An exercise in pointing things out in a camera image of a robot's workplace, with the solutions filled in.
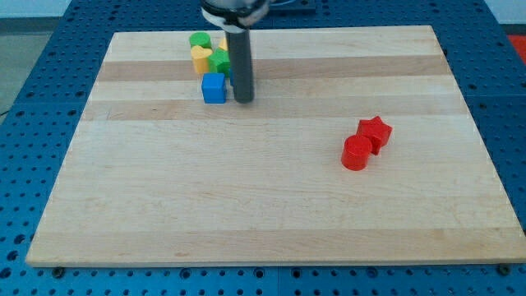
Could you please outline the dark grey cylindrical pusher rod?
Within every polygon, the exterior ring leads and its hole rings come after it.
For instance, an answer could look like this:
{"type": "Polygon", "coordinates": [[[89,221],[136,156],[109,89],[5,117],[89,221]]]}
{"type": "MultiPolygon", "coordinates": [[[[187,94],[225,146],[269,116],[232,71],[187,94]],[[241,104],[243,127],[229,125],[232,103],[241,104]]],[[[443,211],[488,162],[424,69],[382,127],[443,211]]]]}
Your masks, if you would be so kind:
{"type": "Polygon", "coordinates": [[[226,32],[228,55],[230,60],[230,79],[234,99],[240,104],[254,100],[254,76],[251,58],[250,31],[241,33],[226,32]]]}

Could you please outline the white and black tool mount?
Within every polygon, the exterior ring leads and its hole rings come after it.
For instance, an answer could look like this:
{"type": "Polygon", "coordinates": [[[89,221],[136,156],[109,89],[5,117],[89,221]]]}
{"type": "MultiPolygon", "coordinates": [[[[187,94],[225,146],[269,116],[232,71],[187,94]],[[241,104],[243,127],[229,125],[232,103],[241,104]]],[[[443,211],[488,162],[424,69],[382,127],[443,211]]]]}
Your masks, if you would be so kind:
{"type": "Polygon", "coordinates": [[[270,0],[200,0],[200,3],[203,17],[228,33],[242,33],[270,10],[270,0]]]}

